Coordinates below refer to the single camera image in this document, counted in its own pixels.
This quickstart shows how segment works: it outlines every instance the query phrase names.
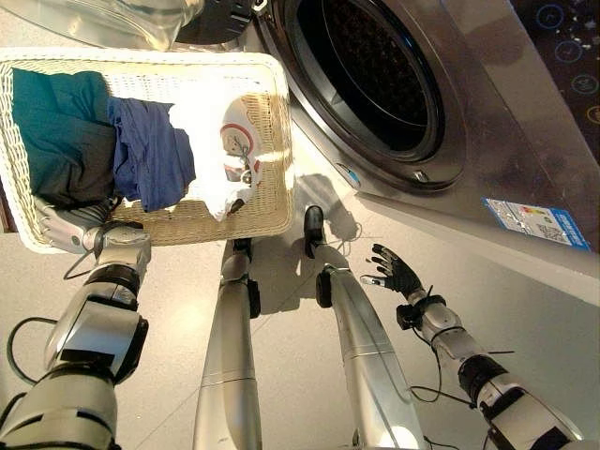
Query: blue clothing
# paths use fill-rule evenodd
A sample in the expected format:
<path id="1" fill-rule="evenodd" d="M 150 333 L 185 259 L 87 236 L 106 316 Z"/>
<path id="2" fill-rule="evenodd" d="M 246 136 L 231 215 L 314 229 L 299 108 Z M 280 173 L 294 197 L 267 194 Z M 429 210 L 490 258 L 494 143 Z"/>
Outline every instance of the blue clothing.
<path id="1" fill-rule="evenodd" d="M 116 190 L 128 200 L 141 200 L 147 213 L 178 203 L 196 178 L 188 135 L 169 121 L 171 106 L 117 97 L 107 103 L 116 128 Z"/>

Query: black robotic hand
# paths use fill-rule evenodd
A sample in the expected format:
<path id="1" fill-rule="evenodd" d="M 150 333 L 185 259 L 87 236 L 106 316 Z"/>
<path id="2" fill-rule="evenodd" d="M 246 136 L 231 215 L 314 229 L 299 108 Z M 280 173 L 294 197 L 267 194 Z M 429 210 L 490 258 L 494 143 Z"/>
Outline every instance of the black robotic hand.
<path id="1" fill-rule="evenodd" d="M 383 273 L 385 277 L 363 275 L 360 277 L 361 282 L 391 289 L 402 293 L 406 298 L 415 291 L 423 289 L 419 277 L 392 250 L 381 244 L 374 244 L 373 252 L 381 256 L 381 258 L 374 256 L 371 260 L 378 264 L 377 271 Z"/>

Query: control panel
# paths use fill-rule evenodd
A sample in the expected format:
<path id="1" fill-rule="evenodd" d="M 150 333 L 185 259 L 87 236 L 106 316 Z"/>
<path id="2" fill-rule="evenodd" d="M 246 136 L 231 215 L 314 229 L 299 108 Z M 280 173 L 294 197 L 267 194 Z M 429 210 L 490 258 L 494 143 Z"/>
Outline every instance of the control panel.
<path id="1" fill-rule="evenodd" d="M 598 0 L 511 0 L 600 162 Z"/>

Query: wicker basket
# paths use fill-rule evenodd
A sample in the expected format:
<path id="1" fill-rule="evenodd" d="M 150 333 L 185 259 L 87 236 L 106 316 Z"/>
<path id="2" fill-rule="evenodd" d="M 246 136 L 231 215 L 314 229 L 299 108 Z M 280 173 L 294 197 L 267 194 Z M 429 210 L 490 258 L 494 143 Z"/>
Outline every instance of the wicker basket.
<path id="1" fill-rule="evenodd" d="M 170 212 L 144 213 L 139 202 L 119 206 L 114 218 L 136 220 L 153 245 L 170 246 L 284 232 L 293 216 L 293 167 L 287 84 L 279 63 L 259 53 L 141 52 L 101 49 L 0 51 L 0 178 L 25 245 L 53 253 L 38 226 L 29 167 L 19 128 L 12 120 L 12 68 L 43 73 L 94 70 L 111 95 L 170 102 L 182 85 L 236 90 L 262 140 L 262 182 L 239 211 L 217 222 L 204 203 L 186 197 Z"/>

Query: robot finger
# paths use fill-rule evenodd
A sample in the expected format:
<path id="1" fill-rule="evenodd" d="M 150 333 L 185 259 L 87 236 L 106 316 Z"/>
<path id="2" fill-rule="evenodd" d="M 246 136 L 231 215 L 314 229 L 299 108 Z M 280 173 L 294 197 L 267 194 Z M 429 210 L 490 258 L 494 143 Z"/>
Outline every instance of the robot finger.
<path id="1" fill-rule="evenodd" d="M 382 260 L 381 258 L 377 258 L 376 256 L 372 257 L 371 260 L 376 264 L 382 265 L 387 270 L 392 270 L 392 264 L 386 260 Z"/>
<path id="2" fill-rule="evenodd" d="M 387 267 L 378 266 L 377 267 L 377 271 L 381 272 L 382 274 L 386 275 L 387 277 L 392 277 L 394 275 L 394 273 L 392 272 L 392 270 L 388 269 Z"/>
<path id="3" fill-rule="evenodd" d="M 371 275 L 363 275 L 360 277 L 360 282 L 363 284 L 373 284 L 383 288 L 389 288 L 389 277 L 374 277 Z"/>
<path id="4" fill-rule="evenodd" d="M 396 253 L 390 250 L 388 247 L 384 247 L 381 244 L 373 245 L 373 252 L 382 255 L 384 259 L 392 263 L 394 260 L 398 260 L 399 257 Z"/>

